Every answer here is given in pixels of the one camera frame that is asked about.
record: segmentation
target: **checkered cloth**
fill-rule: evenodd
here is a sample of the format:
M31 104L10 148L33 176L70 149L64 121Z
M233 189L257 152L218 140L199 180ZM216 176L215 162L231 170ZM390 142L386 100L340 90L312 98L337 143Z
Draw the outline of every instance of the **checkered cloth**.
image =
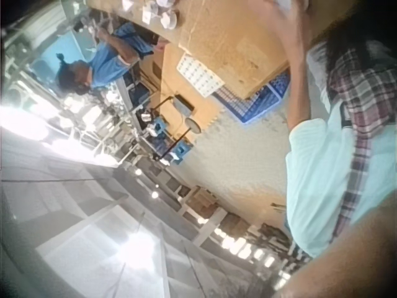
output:
M376 63L361 69L357 52L347 51L336 63L328 78L329 91L337 93L352 120L355 151L350 166L347 189L332 233L331 243L350 224L360 202L368 176L371 139L395 119L397 101L397 64Z

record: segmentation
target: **blue shirt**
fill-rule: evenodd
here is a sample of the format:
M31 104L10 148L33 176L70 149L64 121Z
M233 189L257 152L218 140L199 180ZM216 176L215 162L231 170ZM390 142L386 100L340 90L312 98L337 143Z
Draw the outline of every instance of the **blue shirt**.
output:
M146 43L136 34L135 28L130 22L118 28L114 35L127 42L139 54L140 58L153 53L152 45ZM89 62L89 66L92 68L92 88L105 86L121 78L130 68L130 65L121 59L117 51L104 42L98 44L96 54Z
M323 119L304 121L290 133L287 155L287 218L293 239L309 255L329 245L346 190L355 136L342 126L341 102ZM351 224L396 189L396 127L372 139L372 157L361 200Z

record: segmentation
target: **white bowl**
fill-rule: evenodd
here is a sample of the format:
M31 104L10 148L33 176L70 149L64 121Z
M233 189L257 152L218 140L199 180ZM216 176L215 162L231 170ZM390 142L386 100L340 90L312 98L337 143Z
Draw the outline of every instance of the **white bowl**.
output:
M170 8L174 5L175 0L156 0L157 4L161 7Z
M160 22L165 29L174 30L178 23L176 13L174 11L163 12Z

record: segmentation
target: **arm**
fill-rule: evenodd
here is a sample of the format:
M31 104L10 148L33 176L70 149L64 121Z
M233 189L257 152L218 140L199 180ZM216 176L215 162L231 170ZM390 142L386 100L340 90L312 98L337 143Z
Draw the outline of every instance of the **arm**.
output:
M385 297L397 266L396 224L395 191L293 275L276 297Z
M97 36L103 42L108 43L114 48L126 63L132 64L139 60L139 55L127 42L116 36L110 35L105 29L100 28Z
M306 72L306 53L310 42L308 16L303 0L292 0L292 8L282 11L274 0L248 0L266 27L280 39L291 66L291 96L287 123L290 131L310 120L310 99Z
M287 124L292 131L298 124L310 120L310 98L305 61L291 62L291 96L287 109Z

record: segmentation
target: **table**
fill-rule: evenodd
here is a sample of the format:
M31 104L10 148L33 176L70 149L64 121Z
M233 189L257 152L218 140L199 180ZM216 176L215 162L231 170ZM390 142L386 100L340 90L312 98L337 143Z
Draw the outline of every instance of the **table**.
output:
M277 39L261 25L245 0L178 0L176 29L166 30L158 18L142 22L144 0L134 0L130 12L122 0L88 0L95 9L152 30L182 48L214 71L236 95L247 98L287 68ZM311 0L314 37L343 17L355 0Z

